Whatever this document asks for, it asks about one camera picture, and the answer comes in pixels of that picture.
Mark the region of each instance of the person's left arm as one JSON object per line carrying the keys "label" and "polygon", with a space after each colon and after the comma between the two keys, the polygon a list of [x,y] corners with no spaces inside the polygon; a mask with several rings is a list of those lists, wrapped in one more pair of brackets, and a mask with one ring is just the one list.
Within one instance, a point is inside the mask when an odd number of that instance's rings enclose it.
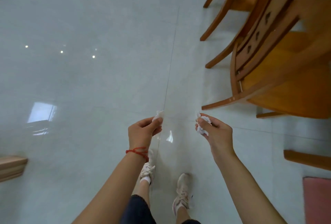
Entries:
{"label": "person's left arm", "polygon": [[[162,131],[162,119],[153,122],[152,119],[153,117],[143,119],[128,128],[130,150],[146,147],[147,151],[152,136]],[[72,224],[119,223],[145,162],[143,156],[133,152],[127,153]]]}

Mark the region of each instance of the foot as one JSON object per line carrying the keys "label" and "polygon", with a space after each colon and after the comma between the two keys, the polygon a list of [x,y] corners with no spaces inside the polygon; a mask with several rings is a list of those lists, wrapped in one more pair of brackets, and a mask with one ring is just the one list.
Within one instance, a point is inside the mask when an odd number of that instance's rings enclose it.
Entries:
{"label": "foot", "polygon": [[177,210],[183,206],[187,210],[189,209],[188,206],[188,197],[190,194],[190,182],[191,176],[187,173],[182,173],[177,181],[177,194],[178,196],[173,201],[172,210],[175,216],[177,216]]}
{"label": "foot", "polygon": [[139,180],[147,180],[149,182],[149,185],[152,185],[153,183],[153,171],[155,169],[155,160],[154,160],[154,153],[153,150],[148,150],[148,158],[149,161],[146,162],[143,166],[143,169],[140,172]]}

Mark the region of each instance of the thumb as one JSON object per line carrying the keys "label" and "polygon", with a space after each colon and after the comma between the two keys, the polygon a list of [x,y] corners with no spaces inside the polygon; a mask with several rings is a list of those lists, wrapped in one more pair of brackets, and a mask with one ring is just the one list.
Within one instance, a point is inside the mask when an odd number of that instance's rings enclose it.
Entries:
{"label": "thumb", "polygon": [[161,126],[163,122],[162,118],[157,118],[155,121],[151,122],[146,128],[153,133],[155,129],[157,129],[159,126]]}
{"label": "thumb", "polygon": [[209,124],[207,121],[205,121],[203,118],[199,117],[197,121],[203,130],[206,130],[209,133],[213,131],[214,127],[211,124]]}

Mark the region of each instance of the bracelet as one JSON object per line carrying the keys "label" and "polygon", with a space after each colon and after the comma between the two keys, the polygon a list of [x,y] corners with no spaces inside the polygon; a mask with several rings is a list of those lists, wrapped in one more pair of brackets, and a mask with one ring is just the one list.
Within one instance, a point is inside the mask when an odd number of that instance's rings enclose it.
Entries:
{"label": "bracelet", "polygon": [[146,155],[146,154],[148,154],[148,151],[139,152],[139,151],[136,151],[137,149],[146,149],[146,147],[136,147],[136,148],[134,148],[132,150],[126,150],[125,153],[127,154],[128,152],[133,152],[135,154],[139,154],[139,155],[141,155],[141,156],[143,156],[145,158],[146,162],[148,162],[149,161],[149,158]]}

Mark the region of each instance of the forearm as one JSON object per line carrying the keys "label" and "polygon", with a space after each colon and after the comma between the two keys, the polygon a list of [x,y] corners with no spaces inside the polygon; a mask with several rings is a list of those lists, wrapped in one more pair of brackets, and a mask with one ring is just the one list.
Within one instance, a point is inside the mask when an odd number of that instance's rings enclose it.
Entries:
{"label": "forearm", "polygon": [[73,224],[118,223],[146,160],[128,153]]}
{"label": "forearm", "polygon": [[219,155],[215,161],[243,224],[286,223],[235,154]]}

